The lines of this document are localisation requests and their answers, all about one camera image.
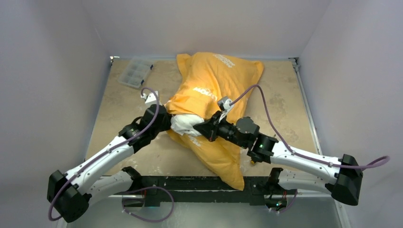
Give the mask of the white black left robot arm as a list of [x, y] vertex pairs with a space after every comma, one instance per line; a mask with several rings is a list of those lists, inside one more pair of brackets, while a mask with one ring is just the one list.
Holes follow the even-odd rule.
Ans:
[[123, 127], [112, 141], [80, 165], [62, 172], [54, 171], [48, 178], [48, 219], [73, 222], [96, 202], [116, 193], [149, 191], [142, 175], [133, 167], [103, 177], [112, 167], [148, 146], [161, 132], [170, 129], [171, 115], [161, 104], [148, 107], [143, 114]]

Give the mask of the white pillow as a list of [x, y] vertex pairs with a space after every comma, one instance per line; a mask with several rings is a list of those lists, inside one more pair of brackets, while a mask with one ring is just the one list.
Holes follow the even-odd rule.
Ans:
[[175, 114], [171, 118], [171, 129], [179, 135], [197, 137], [201, 134], [193, 126], [203, 122], [204, 119], [195, 114]]

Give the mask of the orange Mickey Mouse pillowcase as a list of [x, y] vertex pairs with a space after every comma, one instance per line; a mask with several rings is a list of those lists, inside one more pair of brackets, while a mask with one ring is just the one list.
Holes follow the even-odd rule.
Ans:
[[[211, 52], [178, 54], [176, 62], [182, 76], [177, 92], [165, 107], [168, 113], [195, 114], [207, 120], [219, 110], [217, 101], [227, 96], [239, 98], [260, 80], [264, 64]], [[170, 129], [168, 135], [189, 148], [220, 179], [236, 190], [245, 183], [240, 170], [240, 147], [218, 138], [209, 142], [203, 136], [179, 135]]]

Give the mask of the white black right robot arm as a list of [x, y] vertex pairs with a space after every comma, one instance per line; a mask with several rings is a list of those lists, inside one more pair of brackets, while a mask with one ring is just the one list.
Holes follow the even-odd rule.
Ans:
[[210, 119], [193, 128], [213, 142], [222, 138], [247, 149], [253, 162], [285, 165], [295, 171], [274, 170], [267, 180], [272, 193], [284, 190], [312, 190], [329, 194], [333, 199], [350, 206], [359, 203], [363, 172], [355, 157], [344, 154], [341, 158], [307, 152], [260, 132], [250, 117], [229, 123], [217, 111]]

